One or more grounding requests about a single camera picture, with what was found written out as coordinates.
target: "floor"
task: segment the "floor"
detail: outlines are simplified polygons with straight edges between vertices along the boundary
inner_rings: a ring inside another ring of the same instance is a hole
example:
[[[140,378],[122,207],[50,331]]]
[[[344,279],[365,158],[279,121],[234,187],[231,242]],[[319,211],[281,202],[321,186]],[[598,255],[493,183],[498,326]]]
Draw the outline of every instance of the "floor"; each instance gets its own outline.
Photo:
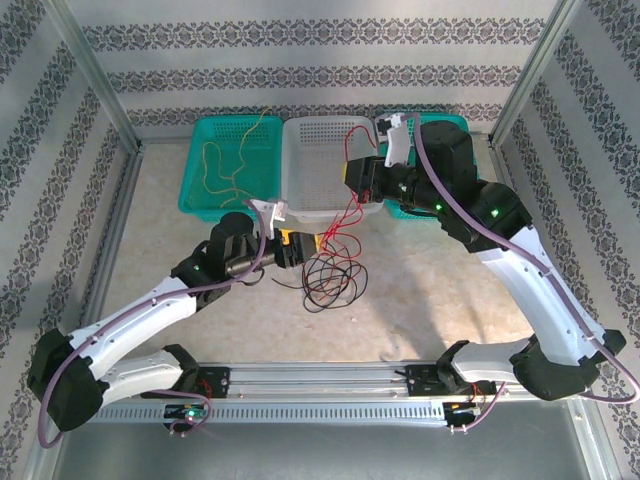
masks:
[[[480,175],[494,180],[485,141],[474,138],[474,146]],[[188,144],[147,146],[105,314],[151,290],[209,237],[211,224],[177,207],[187,151]],[[504,342],[531,334],[502,284],[437,222],[395,220],[382,209],[353,233],[370,273],[366,293],[353,305],[308,313],[299,291],[269,280],[293,284],[299,272],[271,267],[257,286],[235,286],[133,355],[180,343],[202,362],[434,360],[457,340]]]

